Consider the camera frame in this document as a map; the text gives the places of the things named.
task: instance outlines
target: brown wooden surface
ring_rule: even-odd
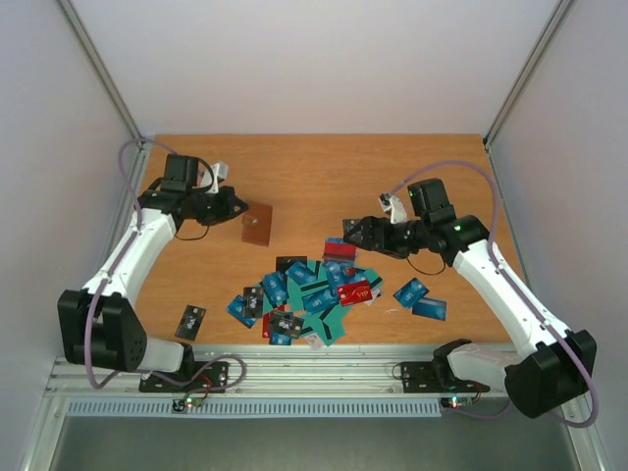
[[[153,266],[137,303],[139,319],[155,337],[174,340],[187,304],[207,314],[196,339],[203,343],[262,343],[261,321],[246,329],[225,311],[242,288],[275,270],[279,255],[320,259],[325,237],[341,236],[342,219],[382,216],[377,197],[420,167],[442,159],[463,159],[490,169],[478,135],[160,135],[178,152],[229,164],[229,179],[242,199],[274,207],[269,247],[240,241],[241,218],[211,228],[200,241],[173,240]],[[166,152],[154,146],[142,188],[163,173]],[[456,214],[474,214],[486,226],[491,193],[473,171],[443,167],[426,174],[445,182]],[[411,214],[404,189],[399,195]],[[195,222],[183,224],[181,237],[202,234]],[[497,242],[519,271],[507,224],[500,215]],[[452,269],[436,277],[415,273],[405,261],[358,251],[357,264],[375,268],[384,279],[384,296],[371,306],[355,306],[344,321],[340,342],[446,342],[459,338],[505,341],[508,337],[479,294]],[[435,254],[412,258],[426,271],[438,270]],[[446,322],[403,310],[393,293],[416,276],[429,296],[447,302]]]

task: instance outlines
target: red card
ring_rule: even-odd
[[[286,307],[285,306],[279,306],[277,309],[275,309],[276,311],[285,311]],[[262,339],[267,339],[268,337],[271,336],[270,331],[268,330],[268,323],[271,320],[271,312],[268,312],[266,314],[264,314],[264,317],[262,318]]]
[[[325,260],[344,260],[352,262],[355,260],[356,254],[355,245],[340,242],[325,242],[325,253],[323,258]]]
[[[338,287],[341,306],[350,306],[373,299],[368,281],[349,283]]]

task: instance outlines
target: white panel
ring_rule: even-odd
[[[0,15],[0,456],[18,469],[52,362],[57,298],[103,254],[128,138],[55,3]]]
[[[147,133],[484,133],[555,0],[75,4]]]
[[[628,3],[577,2],[504,130],[495,160],[531,284],[598,341],[598,422],[628,469]]]

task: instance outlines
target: vent grille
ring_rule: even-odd
[[[205,417],[214,419],[302,417],[440,417],[435,398],[219,399],[178,412],[164,398],[73,398],[71,417]]]

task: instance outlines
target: gray floor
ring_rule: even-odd
[[[566,429],[516,411],[441,419],[68,418],[57,471],[579,469]]]

